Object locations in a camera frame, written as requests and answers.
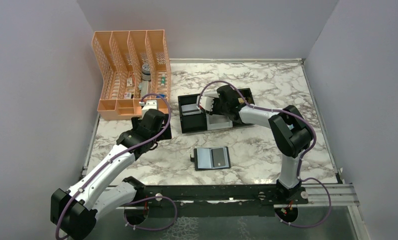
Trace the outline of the black leather card holder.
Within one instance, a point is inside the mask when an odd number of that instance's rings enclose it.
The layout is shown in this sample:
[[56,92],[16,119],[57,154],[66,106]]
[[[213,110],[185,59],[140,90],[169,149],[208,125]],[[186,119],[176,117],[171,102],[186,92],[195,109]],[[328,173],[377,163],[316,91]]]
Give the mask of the black leather card holder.
[[194,163],[196,171],[231,168],[229,148],[227,146],[195,147],[190,154],[190,161]]

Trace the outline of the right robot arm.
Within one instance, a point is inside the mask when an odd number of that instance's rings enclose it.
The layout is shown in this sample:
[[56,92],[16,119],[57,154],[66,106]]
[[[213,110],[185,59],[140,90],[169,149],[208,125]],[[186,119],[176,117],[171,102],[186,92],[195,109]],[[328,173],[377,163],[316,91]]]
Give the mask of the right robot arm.
[[276,199],[287,204],[301,187],[299,180],[302,154],[315,138],[311,127],[294,105],[282,109],[264,110],[262,107],[241,103],[239,93],[229,85],[216,90],[212,114],[223,115],[237,124],[269,128],[276,146],[282,153],[281,172],[276,180]]

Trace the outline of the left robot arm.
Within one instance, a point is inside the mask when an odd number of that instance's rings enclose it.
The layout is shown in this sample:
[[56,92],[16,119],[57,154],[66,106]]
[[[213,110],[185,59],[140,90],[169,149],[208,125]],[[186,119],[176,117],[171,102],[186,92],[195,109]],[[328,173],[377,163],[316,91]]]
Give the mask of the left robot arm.
[[141,155],[152,151],[160,140],[171,138],[171,114],[147,110],[131,120],[132,128],[122,132],[106,157],[69,189],[58,188],[50,200],[50,220],[56,225],[55,238],[85,239],[100,217],[123,203],[139,205],[144,191],[123,182],[106,191],[110,183]]

